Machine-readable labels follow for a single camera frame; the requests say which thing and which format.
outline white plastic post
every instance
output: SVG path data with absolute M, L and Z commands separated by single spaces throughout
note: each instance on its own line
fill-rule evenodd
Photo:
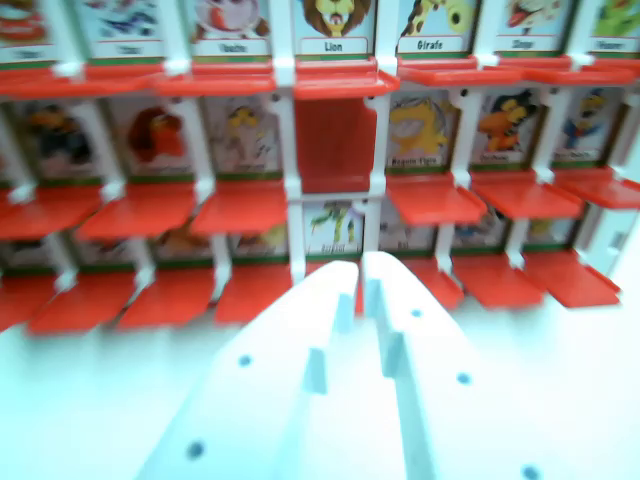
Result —
M 187 43 L 186 26 L 181 21 L 183 4 L 180 0 L 156 2 L 158 20 L 165 52 L 164 71 L 167 75 L 181 75 L 191 70 L 191 51 Z
M 5 161 L 5 170 L 13 187 L 13 190 L 9 194 L 9 200 L 14 203 L 25 203 L 33 200 L 36 181 L 27 169 L 22 151 L 11 133 L 7 119 L 1 112 L 0 145 L 2 145 L 2 158 Z
M 58 56 L 53 71 L 61 77 L 82 78 L 84 57 L 67 11 L 71 5 L 62 4 L 59 0 L 42 0 L 40 4 Z
M 84 99 L 70 103 L 70 111 L 81 119 L 89 134 L 91 146 L 97 154 L 98 169 L 103 186 L 100 195 L 104 202 L 122 198 L 126 179 L 122 173 L 118 153 L 114 148 L 112 135 L 102 112 L 94 99 Z

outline cartoon animal card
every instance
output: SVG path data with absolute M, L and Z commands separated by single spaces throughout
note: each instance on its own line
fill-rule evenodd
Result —
M 293 0 L 293 4 L 298 56 L 336 60 L 368 58 L 373 53 L 375 0 Z
M 154 257 L 158 263 L 172 260 L 198 260 L 212 258 L 211 245 L 206 236 L 191 233 L 193 217 L 178 228 L 167 230 L 150 240 Z
M 553 155 L 554 166 L 593 166 L 606 160 L 622 99 L 620 88 L 574 89 L 569 116 Z
M 639 52 L 640 0 L 604 0 L 591 36 L 591 53 L 637 58 Z
M 476 0 L 400 0 L 398 55 L 463 57 L 471 51 Z
M 420 252 L 433 250 L 435 228 L 410 227 L 388 198 L 382 200 L 379 248 L 387 252 Z
M 289 252 L 287 224 L 276 225 L 266 232 L 229 235 L 234 258 L 271 258 L 285 256 Z
M 453 151 L 458 110 L 446 90 L 391 94 L 387 171 L 442 170 Z
M 365 205 L 351 200 L 309 202 L 303 205 L 307 255 L 362 252 Z
M 99 157 L 81 118 L 61 101 L 13 104 L 9 110 L 32 169 L 56 183 L 97 181 Z
M 278 119 L 257 96 L 206 97 L 205 111 L 216 173 L 280 175 Z
M 494 251 L 502 247 L 507 231 L 507 218 L 489 206 L 487 213 L 475 225 L 456 225 L 453 236 L 455 251 Z
M 575 0 L 508 0 L 496 51 L 504 56 L 545 56 L 562 50 Z
M 270 55 L 268 0 L 187 0 L 189 40 L 196 61 Z
M 192 173 L 182 119 L 151 96 L 121 95 L 108 100 L 109 117 L 132 177 Z
M 0 1 L 0 64 L 55 60 L 42 0 Z
M 157 0 L 74 0 L 89 57 L 118 63 L 163 57 Z
M 472 170 L 522 168 L 540 114 L 537 90 L 501 88 L 487 94 L 473 144 Z
M 575 218 L 541 218 L 531 220 L 525 239 L 528 246 L 566 246 L 575 232 L 578 220 Z

